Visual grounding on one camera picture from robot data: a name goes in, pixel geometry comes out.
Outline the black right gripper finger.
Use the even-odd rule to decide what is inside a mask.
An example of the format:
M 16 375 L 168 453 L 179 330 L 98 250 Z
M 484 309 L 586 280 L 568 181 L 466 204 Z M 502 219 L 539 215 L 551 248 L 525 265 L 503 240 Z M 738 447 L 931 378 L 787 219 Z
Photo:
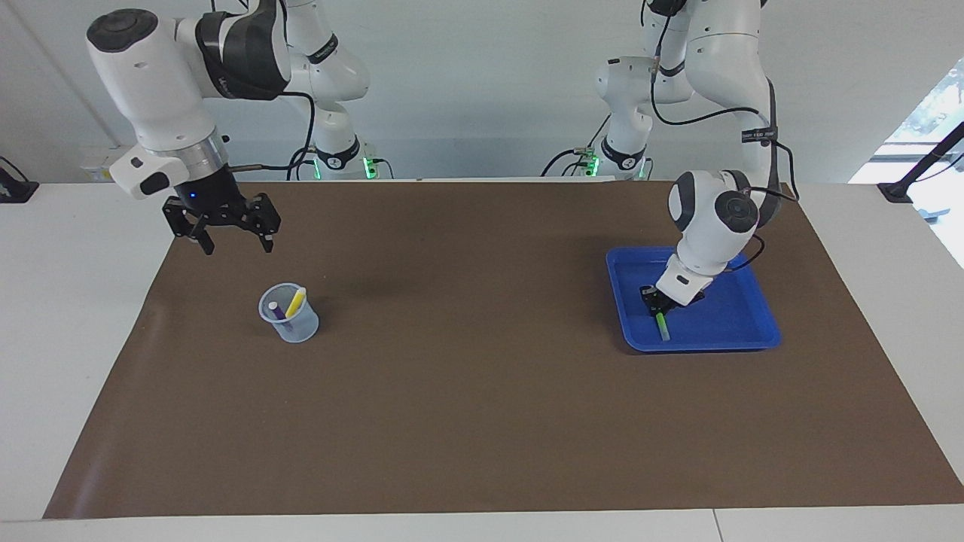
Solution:
M 245 230 L 258 237 L 265 253 L 274 250 L 274 236 L 281 223 L 278 210 L 267 194 L 258 194 L 245 201 Z
M 207 218 L 202 215 L 196 222 L 190 222 L 191 210 L 184 206 L 181 199 L 166 199 L 164 217 L 175 237 L 185 237 L 197 243 L 206 256 L 213 254 L 215 244 L 207 233 Z

